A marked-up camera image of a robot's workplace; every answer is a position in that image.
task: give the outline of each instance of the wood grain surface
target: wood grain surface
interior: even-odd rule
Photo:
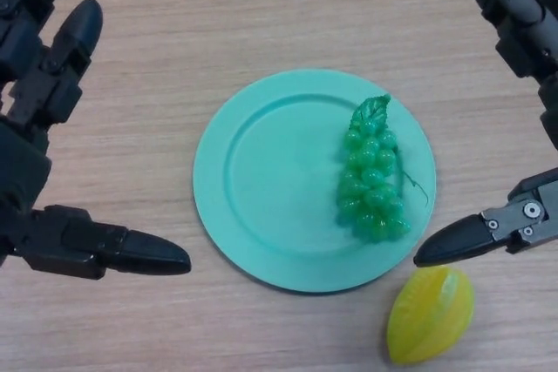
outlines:
[[[58,0],[50,42],[81,0]],[[427,234],[505,203],[556,165],[537,86],[494,50],[474,0],[99,0],[105,28],[71,120],[51,131],[51,179],[38,206],[81,206],[100,221],[174,240],[194,271],[85,281],[0,274],[2,372],[381,372],[384,327],[411,258],[358,290],[285,294],[216,253],[191,189],[204,127],[237,90],[301,67],[373,80],[431,140],[439,195]],[[494,252],[458,267],[477,306],[450,352],[410,370],[555,370],[556,244]]]

